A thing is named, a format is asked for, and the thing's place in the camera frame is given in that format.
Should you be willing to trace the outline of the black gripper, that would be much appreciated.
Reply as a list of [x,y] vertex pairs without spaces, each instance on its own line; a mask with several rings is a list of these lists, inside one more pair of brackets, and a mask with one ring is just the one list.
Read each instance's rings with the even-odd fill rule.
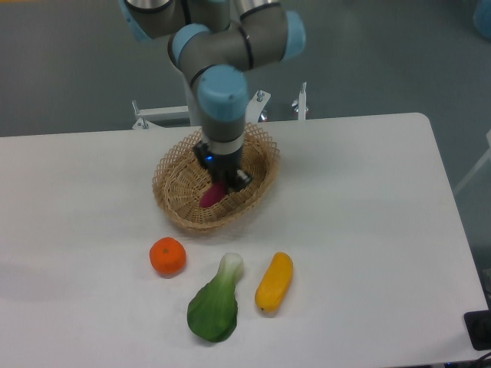
[[240,192],[253,181],[253,176],[240,169],[242,148],[234,153],[220,155],[213,153],[207,143],[199,141],[193,147],[193,153],[199,165],[209,173],[211,188],[216,191]]

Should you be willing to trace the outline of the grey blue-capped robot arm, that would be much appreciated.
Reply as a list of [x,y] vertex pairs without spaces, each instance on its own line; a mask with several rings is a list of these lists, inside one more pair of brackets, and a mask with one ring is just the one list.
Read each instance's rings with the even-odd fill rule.
[[279,1],[122,1],[136,39],[169,37],[202,138],[193,151],[224,193],[247,187],[242,168],[249,88],[246,71],[299,56],[306,45],[300,15]]

